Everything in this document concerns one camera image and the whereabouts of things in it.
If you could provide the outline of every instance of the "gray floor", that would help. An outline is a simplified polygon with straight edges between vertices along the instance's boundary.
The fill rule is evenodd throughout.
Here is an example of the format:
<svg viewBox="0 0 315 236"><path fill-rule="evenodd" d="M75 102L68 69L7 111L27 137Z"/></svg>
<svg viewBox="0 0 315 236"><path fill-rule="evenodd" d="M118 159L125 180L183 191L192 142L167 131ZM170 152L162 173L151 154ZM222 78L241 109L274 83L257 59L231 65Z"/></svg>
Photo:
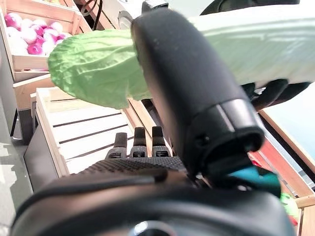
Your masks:
<svg viewBox="0 0 315 236"><path fill-rule="evenodd" d="M26 150L19 138L9 136L0 100L0 236L1 225L10 225L16 208L31 194L30 181L23 160Z"/></svg>

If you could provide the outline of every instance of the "green lettuce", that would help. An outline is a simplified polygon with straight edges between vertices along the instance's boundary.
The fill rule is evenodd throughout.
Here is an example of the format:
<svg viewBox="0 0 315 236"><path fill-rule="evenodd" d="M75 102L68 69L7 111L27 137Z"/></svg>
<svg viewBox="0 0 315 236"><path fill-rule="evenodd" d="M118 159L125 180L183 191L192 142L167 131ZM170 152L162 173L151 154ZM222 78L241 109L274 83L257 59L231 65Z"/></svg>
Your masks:
<svg viewBox="0 0 315 236"><path fill-rule="evenodd" d="M189 20L240 85L256 82L261 87L276 78L313 81L314 14L291 6L269 9L269 13L258 7ZM151 97L130 30L93 31L67 38L50 54L48 66L56 86L90 103L122 109L129 97Z"/></svg>

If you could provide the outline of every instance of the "wooden produce crate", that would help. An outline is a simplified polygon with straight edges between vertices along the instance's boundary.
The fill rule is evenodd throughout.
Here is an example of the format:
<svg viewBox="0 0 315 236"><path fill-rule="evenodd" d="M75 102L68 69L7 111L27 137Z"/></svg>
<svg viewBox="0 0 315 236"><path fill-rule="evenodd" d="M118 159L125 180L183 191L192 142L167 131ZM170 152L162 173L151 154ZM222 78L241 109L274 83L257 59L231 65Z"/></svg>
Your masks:
<svg viewBox="0 0 315 236"><path fill-rule="evenodd" d="M118 132L127 133L129 154L134 128L145 127L131 105L124 110L105 108L76 99L56 87L37 89L36 112L60 177L104 159ZM152 153L152 127L145 128L148 153Z"/></svg>
<svg viewBox="0 0 315 236"><path fill-rule="evenodd" d="M23 19L42 19L47 24L57 21L62 24L63 30L65 32L69 32L71 34L92 31L81 13L78 10L71 9L69 7L38 1L15 0L1 1L1 9L0 27L15 82L47 74L48 57L36 55L13 55L9 47L4 14L15 12L18 13Z"/></svg>

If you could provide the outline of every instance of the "black cable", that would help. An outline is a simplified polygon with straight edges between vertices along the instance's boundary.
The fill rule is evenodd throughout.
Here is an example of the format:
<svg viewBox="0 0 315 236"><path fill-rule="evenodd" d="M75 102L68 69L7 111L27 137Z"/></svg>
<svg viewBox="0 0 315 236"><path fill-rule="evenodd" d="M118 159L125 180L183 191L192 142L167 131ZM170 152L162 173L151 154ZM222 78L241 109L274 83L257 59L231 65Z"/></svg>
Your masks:
<svg viewBox="0 0 315 236"><path fill-rule="evenodd" d="M93 30L96 30L96 28L97 28L97 24L99 22L100 15L102 13L102 7L103 7L103 0L99 0L98 12L97 12L97 16L96 16L96 19L94 22Z"/></svg>
<svg viewBox="0 0 315 236"><path fill-rule="evenodd" d="M94 1L93 7L92 7L89 11L85 12L87 6L88 6L92 1ZM92 12L92 11L94 10L94 8L96 7L96 4L97 4L97 0L88 0L88 1L83 5L83 7L81 8L81 14L82 14L83 16L88 16L88 15L90 15L91 12ZM102 8L103 8L103 0L99 0L99 6L98 6L98 11L97 11L97 16L96 16L96 19L95 19L95 22L94 22L94 25L93 25L93 30L96 30L96 28L97 28L97 24L98 24L98 22L99 22L100 15L101 15L101 13L102 13Z"/></svg>

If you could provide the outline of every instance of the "white onion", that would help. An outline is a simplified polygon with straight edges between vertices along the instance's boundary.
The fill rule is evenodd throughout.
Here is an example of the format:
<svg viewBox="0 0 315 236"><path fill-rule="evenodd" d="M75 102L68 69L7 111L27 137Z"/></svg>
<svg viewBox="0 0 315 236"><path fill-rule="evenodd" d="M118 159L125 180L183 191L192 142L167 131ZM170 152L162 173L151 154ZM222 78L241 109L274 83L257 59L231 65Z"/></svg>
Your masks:
<svg viewBox="0 0 315 236"><path fill-rule="evenodd" d="M28 44L32 44L36 41L37 33L31 28L24 28L21 30L21 36Z"/></svg>
<svg viewBox="0 0 315 236"><path fill-rule="evenodd" d="M59 39L57 40L56 45L61 44L62 42L63 42L63 39Z"/></svg>
<svg viewBox="0 0 315 236"><path fill-rule="evenodd" d="M7 27L6 32L9 37L21 38L21 32L19 32L16 28L12 26Z"/></svg>
<svg viewBox="0 0 315 236"><path fill-rule="evenodd" d="M20 30L22 18L18 14L8 13L5 15L4 20L7 27L12 26L16 28L17 30Z"/></svg>
<svg viewBox="0 0 315 236"><path fill-rule="evenodd" d="M31 27L32 26L32 24L33 24L33 21L32 20L30 20L30 19L23 19L22 20L22 23L21 23L21 29L23 29L23 28L29 28L29 27Z"/></svg>
<svg viewBox="0 0 315 236"><path fill-rule="evenodd" d="M55 48L55 44L50 42L50 41L46 41L43 43L42 45L42 49L43 49L43 52L48 56L52 51L53 49Z"/></svg>
<svg viewBox="0 0 315 236"><path fill-rule="evenodd" d="M10 48L12 47L18 47L18 48L28 48L28 44L25 42L25 40L17 37L10 37L9 38L9 44Z"/></svg>
<svg viewBox="0 0 315 236"><path fill-rule="evenodd" d="M11 50L11 54L13 55L17 55L17 56L25 56L28 55L28 51L25 47L16 44L17 42L15 41L11 41L10 42L10 50Z"/></svg>
<svg viewBox="0 0 315 236"><path fill-rule="evenodd" d="M63 26L57 21L52 23L49 27L56 30L58 33L63 31Z"/></svg>
<svg viewBox="0 0 315 236"><path fill-rule="evenodd" d="M37 19L33 21L33 25L41 26L43 29L47 28L47 23L44 20Z"/></svg>

